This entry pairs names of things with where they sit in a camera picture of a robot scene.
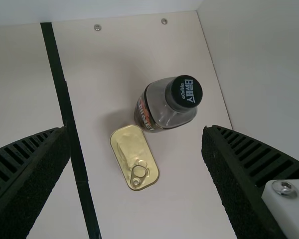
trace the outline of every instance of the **black strip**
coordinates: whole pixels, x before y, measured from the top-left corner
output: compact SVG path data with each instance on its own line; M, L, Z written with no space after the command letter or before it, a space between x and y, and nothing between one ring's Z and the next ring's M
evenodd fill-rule
M90 239L100 239L100 228L96 218L93 200L90 192L88 175L80 145L79 135L70 101L70 95L64 79L61 60L55 42L52 23L41 23L46 52L49 58L54 86L59 100L62 119L70 140L71 162L74 171L76 186L78 188L85 224Z

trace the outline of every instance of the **plastic bottle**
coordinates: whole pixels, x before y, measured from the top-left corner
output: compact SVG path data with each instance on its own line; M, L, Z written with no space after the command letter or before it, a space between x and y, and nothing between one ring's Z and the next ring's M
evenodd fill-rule
M155 81L146 87L136 104L135 122L148 132L179 127L196 116L202 97L199 82L191 76Z

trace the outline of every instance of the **metal screw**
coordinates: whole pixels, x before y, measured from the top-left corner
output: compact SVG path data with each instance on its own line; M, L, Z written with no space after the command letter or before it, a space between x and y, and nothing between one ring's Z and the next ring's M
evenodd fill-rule
M162 24L166 25L167 24L167 19L166 18L162 18L161 22L162 22Z
M273 190L285 198L296 198L297 189L290 182L285 180L276 180L272 184Z
M100 31L100 30L102 30L101 25L99 25L99 24L95 24L95 25L94 25L94 30L96 30L96 31Z

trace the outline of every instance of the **black rubber pad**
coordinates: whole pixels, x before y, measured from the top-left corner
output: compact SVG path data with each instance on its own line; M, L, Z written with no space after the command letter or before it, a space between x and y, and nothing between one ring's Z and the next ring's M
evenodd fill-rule
M202 156L238 239L286 239L261 194L267 181L286 179L283 175L296 170L298 161L215 125L203 131Z
M0 239L26 238L69 157L65 127L0 148Z

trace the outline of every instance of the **bottle label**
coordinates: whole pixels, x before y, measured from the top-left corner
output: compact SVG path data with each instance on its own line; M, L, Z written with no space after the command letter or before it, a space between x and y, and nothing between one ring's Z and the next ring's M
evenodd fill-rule
M156 124L151 118L150 112L145 104L144 93L138 100L138 103L136 105L136 110L139 113L142 126L148 131L154 132L156 128Z

